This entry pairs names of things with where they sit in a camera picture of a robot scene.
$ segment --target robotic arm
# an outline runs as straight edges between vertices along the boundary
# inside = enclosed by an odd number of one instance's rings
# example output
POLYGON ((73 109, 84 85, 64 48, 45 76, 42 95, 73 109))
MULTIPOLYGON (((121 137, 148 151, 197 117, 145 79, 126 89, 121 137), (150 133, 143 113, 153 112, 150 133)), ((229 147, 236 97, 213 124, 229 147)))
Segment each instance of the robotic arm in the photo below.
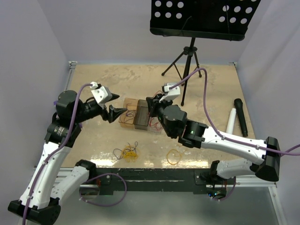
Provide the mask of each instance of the robotic arm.
POLYGON ((216 149, 241 157, 232 161, 214 161, 206 177, 210 183, 214 184, 235 176, 254 174, 267 181, 279 180, 280 156, 259 148, 261 146, 279 150, 276 138, 255 140, 220 132, 223 137, 240 143, 226 140, 219 136, 213 127, 189 120, 185 111, 177 105, 172 105, 173 100, 180 95, 179 88, 171 89, 174 84, 167 83, 162 87, 163 94, 146 98, 150 116, 158 117, 167 136, 178 138, 179 143, 189 148, 216 149), (256 147, 246 146, 242 142, 256 147))
POLYGON ((114 108, 110 105, 109 111, 107 111, 105 103, 117 99, 119 95, 112 94, 107 87, 96 82, 92 82, 90 86, 93 97, 89 98, 88 100, 90 101, 85 103, 79 100, 71 136, 66 145, 54 153, 64 143, 69 132, 77 93, 73 90, 67 90, 59 95, 55 106, 56 113, 53 115, 52 123, 47 129, 42 156, 33 178, 20 199, 11 201, 8 207, 9 211, 22 217, 25 208, 28 207, 26 213, 28 220, 39 224, 52 225, 56 221, 60 213, 60 206, 64 201, 82 183, 95 176, 95 164, 81 160, 76 164, 70 175, 53 187, 63 161, 81 132, 80 123, 98 115, 101 115, 104 121, 107 120, 109 123, 112 123, 127 110, 114 108), (51 154, 53 156, 45 163, 46 158, 51 154), (30 196, 32 186, 34 186, 34 190, 30 196), (30 201, 29 205, 26 206, 28 198, 30 201))

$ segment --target white curtain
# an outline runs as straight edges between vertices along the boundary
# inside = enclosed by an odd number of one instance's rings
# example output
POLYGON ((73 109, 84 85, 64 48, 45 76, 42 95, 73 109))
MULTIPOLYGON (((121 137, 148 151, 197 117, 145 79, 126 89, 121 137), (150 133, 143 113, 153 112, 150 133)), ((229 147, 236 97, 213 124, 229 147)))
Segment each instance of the white curtain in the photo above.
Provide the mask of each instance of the white curtain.
MULTIPOLYGON (((256 138, 273 136, 281 150, 300 143, 299 0, 271 2, 237 70, 256 138)), ((291 225, 300 221, 299 187, 300 157, 282 157, 278 192, 291 225)))

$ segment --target black microphone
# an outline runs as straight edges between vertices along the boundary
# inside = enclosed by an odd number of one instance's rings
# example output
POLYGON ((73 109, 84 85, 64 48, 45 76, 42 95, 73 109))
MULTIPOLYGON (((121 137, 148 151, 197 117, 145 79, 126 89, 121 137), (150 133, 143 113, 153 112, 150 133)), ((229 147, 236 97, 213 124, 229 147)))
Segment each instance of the black microphone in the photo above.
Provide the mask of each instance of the black microphone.
POLYGON ((236 113, 239 118, 240 129, 242 131, 243 137, 248 137, 248 129, 247 129, 245 115, 243 111, 243 102, 240 98, 234 100, 234 107, 236 108, 236 113))

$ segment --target white circular hole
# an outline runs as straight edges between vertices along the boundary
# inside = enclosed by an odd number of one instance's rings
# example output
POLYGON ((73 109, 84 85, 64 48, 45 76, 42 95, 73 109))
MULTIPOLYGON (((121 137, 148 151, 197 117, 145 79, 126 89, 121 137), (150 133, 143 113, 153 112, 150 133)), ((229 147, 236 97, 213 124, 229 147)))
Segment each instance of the white circular hole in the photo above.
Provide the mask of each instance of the white circular hole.
POLYGON ((167 7, 170 8, 170 7, 172 7, 173 3, 172 3, 171 1, 167 1, 167 4, 166 4, 166 5, 167 5, 167 7))
POLYGON ((166 16, 167 18, 170 18, 170 17, 171 17, 171 13, 166 13, 165 16, 166 16))
POLYGON ((157 17, 157 18, 160 17, 160 12, 156 12, 156 13, 154 14, 154 16, 157 17))
POLYGON ((219 18, 219 21, 220 21, 220 22, 224 22, 224 21, 225 21, 225 17, 224 17, 224 16, 221 16, 221 17, 219 18))
POLYGON ((229 10, 229 6, 223 6, 223 11, 226 12, 229 10))
POLYGON ((234 11, 235 11, 236 13, 238 13, 238 12, 240 11, 240 7, 239 7, 239 6, 235 7, 235 8, 234 8, 234 11))
POLYGON ((236 21, 236 18, 233 17, 233 18, 231 18, 229 21, 230 21, 231 23, 234 23, 234 22, 236 21))
POLYGON ((156 1, 155 6, 160 7, 161 6, 161 1, 156 1))
POLYGON ((248 7, 248 8, 246 8, 246 13, 251 13, 252 12, 252 8, 251 7, 248 7))
POLYGON ((247 23, 247 19, 246 19, 246 18, 242 19, 242 20, 240 21, 240 23, 241 23, 241 24, 247 23))
POLYGON ((181 13, 176 14, 176 18, 177 19, 181 19, 182 18, 182 14, 181 13))
POLYGON ((180 1, 180 2, 178 2, 178 4, 177 4, 177 7, 178 7, 178 8, 182 8, 182 7, 183 7, 183 5, 184 5, 184 4, 183 4, 183 2, 182 2, 182 1, 180 1))

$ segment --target beige table surface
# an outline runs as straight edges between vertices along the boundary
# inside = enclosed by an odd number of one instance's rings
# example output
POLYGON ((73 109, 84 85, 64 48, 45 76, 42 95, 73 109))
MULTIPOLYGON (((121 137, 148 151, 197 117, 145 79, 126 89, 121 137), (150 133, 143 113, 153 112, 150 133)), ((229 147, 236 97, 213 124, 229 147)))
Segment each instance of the beige table surface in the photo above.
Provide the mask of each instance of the beige table surface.
MULTIPOLYGON (((167 82, 178 82, 179 76, 175 68, 171 68, 165 76, 161 73, 168 65, 78 65, 76 67, 70 89, 78 91, 84 83, 96 81, 110 89, 120 98, 106 104, 122 107, 124 98, 145 99, 152 97, 161 86, 167 82)), ((244 102, 249 138, 254 138, 246 104, 243 98, 240 82, 234 65, 203 65, 208 72, 207 108, 216 127, 226 130, 229 113, 233 101, 241 98, 244 102)), ((183 72, 184 65, 178 65, 183 72)), ((174 101, 182 110, 187 112, 191 120, 208 124, 203 110, 203 78, 194 75, 189 79, 185 105, 180 106, 181 97, 174 101)), ((81 100, 91 97, 89 88, 83 90, 81 100)), ((240 126, 236 117, 233 134, 241 136, 240 126)), ((169 155, 171 163, 177 162, 178 157, 169 155)), ((189 149, 183 147, 175 139, 160 133, 120 127, 118 121, 109 124, 102 121, 101 116, 83 123, 82 132, 78 136, 73 149, 65 159, 63 167, 74 167, 80 159, 94 162, 97 167, 133 167, 133 168, 207 168, 214 160, 232 160, 238 158, 224 152, 209 149, 189 149), (138 159, 126 162, 121 159, 115 163, 113 149, 123 149, 127 143, 138 141, 138 159), (171 149, 183 152, 177 165, 170 165, 166 154, 171 149)))

